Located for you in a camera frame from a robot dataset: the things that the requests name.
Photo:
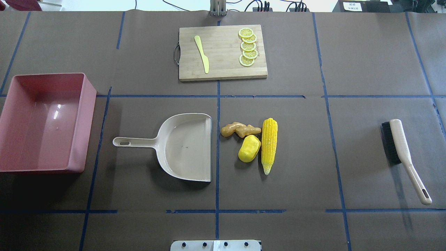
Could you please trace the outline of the bamboo cutting board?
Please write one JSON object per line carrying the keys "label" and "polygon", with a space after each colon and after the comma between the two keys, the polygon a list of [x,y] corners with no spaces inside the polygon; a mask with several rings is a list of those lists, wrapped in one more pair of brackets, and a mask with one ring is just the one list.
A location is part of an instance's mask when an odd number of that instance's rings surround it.
{"label": "bamboo cutting board", "polygon": [[[250,67],[239,63],[242,40],[238,31],[243,27],[251,28],[257,36],[256,50],[259,54]],[[201,37],[204,53],[210,61],[208,74],[204,72],[202,59],[194,41],[195,35]],[[180,28],[179,47],[179,79],[182,82],[266,78],[269,74],[262,27],[259,24]]]}

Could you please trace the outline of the aluminium frame post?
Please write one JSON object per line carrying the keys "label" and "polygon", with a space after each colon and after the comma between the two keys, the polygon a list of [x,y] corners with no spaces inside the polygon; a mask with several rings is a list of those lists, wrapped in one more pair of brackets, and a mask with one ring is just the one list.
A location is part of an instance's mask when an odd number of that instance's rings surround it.
{"label": "aluminium frame post", "polygon": [[226,0],[210,0],[210,16],[227,15]]}

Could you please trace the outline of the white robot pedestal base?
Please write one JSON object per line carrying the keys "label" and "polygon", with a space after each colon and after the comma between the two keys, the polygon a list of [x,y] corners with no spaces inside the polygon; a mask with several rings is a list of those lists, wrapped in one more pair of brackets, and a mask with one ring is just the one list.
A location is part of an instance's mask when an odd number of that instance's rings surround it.
{"label": "white robot pedestal base", "polygon": [[261,251],[261,241],[254,239],[233,240],[177,240],[171,251]]}

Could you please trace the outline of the lemon slice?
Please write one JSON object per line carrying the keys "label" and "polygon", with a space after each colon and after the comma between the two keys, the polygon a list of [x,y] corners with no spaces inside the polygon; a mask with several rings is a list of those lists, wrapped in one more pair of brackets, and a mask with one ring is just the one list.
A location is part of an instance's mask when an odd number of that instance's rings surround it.
{"label": "lemon slice", "polygon": [[250,67],[255,63],[255,59],[247,58],[243,55],[239,56],[239,63],[244,67]]}
{"label": "lemon slice", "polygon": [[241,38],[241,40],[244,42],[244,43],[247,43],[247,44],[253,44],[253,43],[256,43],[256,41],[257,41],[257,36],[255,35],[255,34],[252,34],[250,37],[248,37],[248,38]]}
{"label": "lemon slice", "polygon": [[256,59],[258,57],[258,51],[252,50],[252,51],[245,51],[242,50],[242,56],[244,56],[247,59]]}
{"label": "lemon slice", "polygon": [[251,52],[251,51],[254,51],[256,49],[256,43],[241,42],[240,48],[244,52]]}
{"label": "lemon slice", "polygon": [[247,39],[254,35],[254,31],[251,28],[243,27],[238,31],[238,35],[241,38]]}

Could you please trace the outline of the beige hand brush black bristles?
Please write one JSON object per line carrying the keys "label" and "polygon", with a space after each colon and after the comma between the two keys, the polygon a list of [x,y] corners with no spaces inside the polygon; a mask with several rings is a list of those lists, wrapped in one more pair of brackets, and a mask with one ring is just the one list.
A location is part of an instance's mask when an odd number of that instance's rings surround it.
{"label": "beige hand brush black bristles", "polygon": [[431,205],[433,200],[414,167],[411,152],[400,119],[391,119],[381,123],[381,137],[384,151],[391,164],[402,164],[412,186],[423,205]]}

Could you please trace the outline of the yellow toy corn cob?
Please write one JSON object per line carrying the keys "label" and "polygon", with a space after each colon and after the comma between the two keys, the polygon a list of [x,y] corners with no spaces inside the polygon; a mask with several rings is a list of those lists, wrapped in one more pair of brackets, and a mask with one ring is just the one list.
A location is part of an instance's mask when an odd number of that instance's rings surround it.
{"label": "yellow toy corn cob", "polygon": [[261,164],[263,173],[269,175],[277,150],[278,124],[272,118],[263,121],[261,139]]}

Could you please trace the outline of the beige plastic dustpan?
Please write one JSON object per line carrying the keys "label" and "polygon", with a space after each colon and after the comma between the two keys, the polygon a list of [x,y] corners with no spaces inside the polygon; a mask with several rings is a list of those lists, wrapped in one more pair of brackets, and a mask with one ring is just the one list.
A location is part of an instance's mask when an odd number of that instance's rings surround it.
{"label": "beige plastic dustpan", "polygon": [[116,147],[152,148],[161,168],[185,181],[212,180],[212,118],[181,113],[166,119],[155,138],[113,139]]}

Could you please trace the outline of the yellow toy potato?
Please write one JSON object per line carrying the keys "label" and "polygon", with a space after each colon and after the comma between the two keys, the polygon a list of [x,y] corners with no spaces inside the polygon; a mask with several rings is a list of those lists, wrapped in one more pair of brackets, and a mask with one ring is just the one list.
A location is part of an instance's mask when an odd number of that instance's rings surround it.
{"label": "yellow toy potato", "polygon": [[248,135],[244,138],[238,152],[238,158],[242,162],[248,163],[255,159],[261,148],[261,141],[255,135]]}

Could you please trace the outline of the pink plastic bin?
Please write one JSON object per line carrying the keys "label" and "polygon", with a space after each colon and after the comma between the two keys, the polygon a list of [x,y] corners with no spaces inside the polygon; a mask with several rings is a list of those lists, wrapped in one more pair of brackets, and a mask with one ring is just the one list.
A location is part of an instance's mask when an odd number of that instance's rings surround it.
{"label": "pink plastic bin", "polygon": [[0,171],[82,173],[96,90],[84,73],[13,76],[0,121]]}

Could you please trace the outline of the yellow plastic knife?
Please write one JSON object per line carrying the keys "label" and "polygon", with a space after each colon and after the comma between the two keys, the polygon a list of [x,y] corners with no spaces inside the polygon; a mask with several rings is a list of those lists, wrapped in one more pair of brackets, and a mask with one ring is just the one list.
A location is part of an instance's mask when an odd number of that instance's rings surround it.
{"label": "yellow plastic knife", "polygon": [[205,72],[206,74],[208,74],[208,73],[209,73],[209,70],[210,70],[210,61],[209,61],[209,58],[208,58],[208,57],[205,55],[205,53],[204,53],[204,49],[203,49],[203,45],[202,45],[201,37],[200,37],[199,35],[195,35],[195,36],[194,36],[194,41],[195,41],[195,43],[196,43],[196,45],[197,45],[197,48],[198,48],[198,50],[199,50],[200,57],[201,57],[201,59],[202,59],[204,72]]}

